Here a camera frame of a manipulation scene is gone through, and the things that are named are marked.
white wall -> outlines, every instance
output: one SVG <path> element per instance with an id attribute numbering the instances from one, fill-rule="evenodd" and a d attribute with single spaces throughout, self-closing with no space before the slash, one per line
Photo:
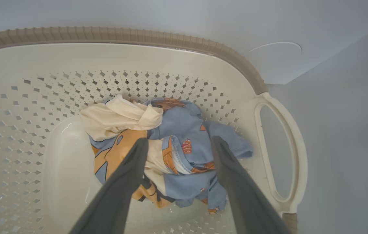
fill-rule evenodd
<path id="1" fill-rule="evenodd" d="M 368 35 L 269 89 L 293 115 L 307 147 L 309 180 L 298 209 L 299 233 L 368 234 Z M 288 156 L 280 138 L 275 129 L 264 130 L 275 140 L 269 145 L 274 173 L 286 175 L 286 165 L 275 163 Z M 278 179 L 279 185 L 289 182 Z"/>
<path id="2" fill-rule="evenodd" d="M 0 0 L 0 31 L 58 26 L 205 37 L 245 55 L 266 82 L 285 84 L 368 33 L 368 0 Z M 281 41 L 302 54 L 292 44 L 247 53 Z"/>

basket rim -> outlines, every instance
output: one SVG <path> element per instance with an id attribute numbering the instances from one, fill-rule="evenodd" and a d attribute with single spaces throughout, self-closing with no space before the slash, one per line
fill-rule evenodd
<path id="1" fill-rule="evenodd" d="M 200 37 L 131 28 L 49 27 L 0 31 L 0 49 L 53 43 L 113 43 L 186 50 L 217 57 L 236 68 L 257 95 L 268 89 L 256 68 L 224 44 Z"/>

laundry basket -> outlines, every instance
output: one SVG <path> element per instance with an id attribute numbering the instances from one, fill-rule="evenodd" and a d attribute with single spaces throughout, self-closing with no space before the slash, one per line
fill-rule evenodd
<path id="1" fill-rule="evenodd" d="M 70 230 L 101 187 L 78 112 L 118 93 L 138 102 L 192 101 L 204 119 L 233 126 L 252 142 L 254 155 L 241 163 L 272 206 L 281 216 L 297 212 L 307 179 L 303 139 L 238 53 L 169 33 L 33 28 L 0 32 L 0 234 Z M 279 118 L 291 146 L 293 179 L 285 198 L 273 181 L 263 106 Z M 132 200 L 125 233 L 236 233 L 230 206 L 210 215 L 194 203 L 156 209 Z"/>

white plastic basket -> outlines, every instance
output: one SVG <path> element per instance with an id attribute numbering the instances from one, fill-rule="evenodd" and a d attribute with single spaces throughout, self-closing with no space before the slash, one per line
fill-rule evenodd
<path id="1" fill-rule="evenodd" d="M 0 234 L 67 233 L 100 184 L 78 112 L 122 93 L 141 102 L 195 102 L 203 117 L 234 126 L 252 142 L 242 164 L 275 209 L 296 213 L 307 179 L 306 152 L 288 111 L 257 95 L 237 69 L 214 56 L 151 46 L 71 43 L 0 49 Z M 275 187 L 260 109 L 277 115 L 291 144 L 288 198 Z M 235 233 L 230 206 L 156 209 L 132 200 L 125 233 Z"/>

pile of clothes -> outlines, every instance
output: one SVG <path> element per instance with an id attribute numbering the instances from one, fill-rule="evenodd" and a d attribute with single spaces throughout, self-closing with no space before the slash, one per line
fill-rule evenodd
<path id="1" fill-rule="evenodd" d="M 142 184 L 132 198 L 149 199 L 163 208 L 172 202 L 190 206 L 194 199 L 210 213 L 226 206 L 226 190 L 219 184 L 210 136 L 221 136 L 236 157 L 249 157 L 251 144 L 233 127 L 203 121 L 200 109 L 179 99 L 152 99 L 144 104 L 116 95 L 80 111 L 95 154 L 95 175 L 103 184 L 117 169 L 137 139 L 148 139 Z"/>

